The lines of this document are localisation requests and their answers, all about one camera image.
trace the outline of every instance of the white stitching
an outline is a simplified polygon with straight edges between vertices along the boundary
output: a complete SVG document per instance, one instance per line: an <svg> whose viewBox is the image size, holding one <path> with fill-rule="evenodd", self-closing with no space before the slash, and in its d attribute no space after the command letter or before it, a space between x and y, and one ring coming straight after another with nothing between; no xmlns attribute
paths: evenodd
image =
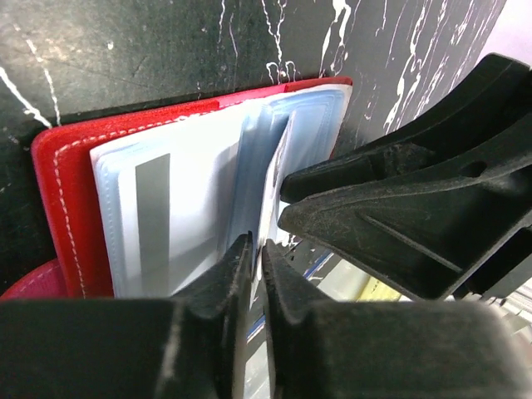
<svg viewBox="0 0 532 399"><path fill-rule="evenodd" d="M59 268L59 265L56 264L54 267L48 269L46 272L42 272L40 274L38 274L36 277L32 278L30 281L28 281L26 284L24 284L22 286L22 288L20 288L20 290L18 291L18 293L22 293L23 291L26 290L26 288L28 288L30 285L33 285L33 283L35 283L37 280L43 278L44 276L46 276L47 274L49 274L50 272L53 272L54 270L56 270L57 268Z"/></svg>
<svg viewBox="0 0 532 399"><path fill-rule="evenodd" d="M236 101L236 102L233 102L231 104L225 104L223 106L220 106L219 109L221 108L226 108L228 106L234 106L234 105L237 105L239 103L241 103L242 101ZM206 112L200 112L200 113L196 113L196 114L190 114L188 116L179 116L175 119L170 119L170 120L167 120L167 121L164 121L164 122L156 122L156 125L158 126L162 126L162 125L168 125L170 123L174 123L174 122L179 122L179 121L184 121L190 117L193 117L193 116L202 116L202 115L206 115L206 114L210 114L212 112L216 112L216 111L219 111L218 110L212 110L212 111L206 111ZM70 239L70 245L71 245L71 251L72 251L72 255L74 256L74 264L76 265L76 270L77 270L77 275L80 279L80 286L81 286L81 293L83 295L83 298L86 298L86 289L85 289L85 282L83 281L83 275L82 275L82 272L81 272L81 266L80 266L80 263L79 263L79 259L77 258L77 250L76 250L76 243L74 242L74 236L72 235L72 230L71 230L71 226L70 226L70 217L68 216L68 209L67 209L67 205L65 203L65 200L64 200L64 192L63 192L63 189L62 189L62 182L61 182L61 177L59 175L59 155L64 151L64 150L68 150L69 148L75 146L75 145L80 145L81 143L85 144L85 143L89 143L91 141L95 141L95 140L104 140L106 138L109 138L109 137L113 137L113 136L121 136L121 135L124 135L125 133L135 133L137 131L142 131L148 127L152 127L153 124L149 124L147 126L139 126L139 127L136 127L136 128L131 128L131 129L128 129L127 131L112 131L111 133L105 133L104 135L95 135L95 136L92 136L92 137L86 137L85 139L83 140L76 140L76 141L73 141L72 143L70 144L66 144L64 145L63 147L61 147L59 150L56 150L56 152L54 153L54 157L53 157L53 164L54 164L54 173L56 175L56 182L57 182L57 186L58 186L58 191L59 191L59 201L61 202L61 207L63 209L63 214L65 215L65 225L66 225L66 231L68 233L68 238Z"/></svg>

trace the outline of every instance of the yellow object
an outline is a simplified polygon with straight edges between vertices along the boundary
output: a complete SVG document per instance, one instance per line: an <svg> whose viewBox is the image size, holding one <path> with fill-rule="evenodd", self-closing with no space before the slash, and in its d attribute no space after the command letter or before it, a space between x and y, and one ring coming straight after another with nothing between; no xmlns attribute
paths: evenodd
<svg viewBox="0 0 532 399"><path fill-rule="evenodd" d="M362 293L358 298L355 299L356 302L372 302L372 301L387 301L394 302L398 301L401 297L401 294L395 289L388 287L383 282L377 280L374 277L371 277L366 284L366 287L362 290Z"/></svg>

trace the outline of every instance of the black clamp jaw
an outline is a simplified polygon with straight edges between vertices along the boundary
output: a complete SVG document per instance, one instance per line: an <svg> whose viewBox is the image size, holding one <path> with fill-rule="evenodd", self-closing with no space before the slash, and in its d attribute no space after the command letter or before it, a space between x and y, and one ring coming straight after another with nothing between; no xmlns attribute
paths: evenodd
<svg viewBox="0 0 532 399"><path fill-rule="evenodd" d="M532 72L487 56L413 122L287 176L281 196L281 228L410 298L504 298L532 278Z"/></svg>
<svg viewBox="0 0 532 399"><path fill-rule="evenodd" d="M531 82L487 57L412 123L288 176L280 226L411 298L506 293L532 277ZM253 256L240 236L166 300L1 304L0 397L242 398ZM276 399L532 392L479 303L336 303L271 241L262 268Z"/></svg>

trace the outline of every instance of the red leather cover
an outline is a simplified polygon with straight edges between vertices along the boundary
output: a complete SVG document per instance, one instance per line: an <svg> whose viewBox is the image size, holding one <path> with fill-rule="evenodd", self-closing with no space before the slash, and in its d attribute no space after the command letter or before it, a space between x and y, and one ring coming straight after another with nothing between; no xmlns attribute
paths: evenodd
<svg viewBox="0 0 532 399"><path fill-rule="evenodd" d="M5 293L0 301L17 298L61 298L67 296L67 286L59 262L53 259L26 274Z"/></svg>
<svg viewBox="0 0 532 399"><path fill-rule="evenodd" d="M117 137L206 114L244 100L323 84L351 85L346 77L311 79L213 99L60 126L32 143L32 157L57 257L72 297L112 296L111 272L89 151Z"/></svg>

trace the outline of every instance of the black marble surface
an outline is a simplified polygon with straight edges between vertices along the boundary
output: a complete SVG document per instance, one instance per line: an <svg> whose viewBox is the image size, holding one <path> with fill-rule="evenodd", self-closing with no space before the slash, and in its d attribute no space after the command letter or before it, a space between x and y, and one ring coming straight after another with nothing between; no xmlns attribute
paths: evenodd
<svg viewBox="0 0 532 399"><path fill-rule="evenodd" d="M0 292L55 257L31 156L43 129L347 75L336 153L394 131L475 65L504 0L2 0Z"/></svg>

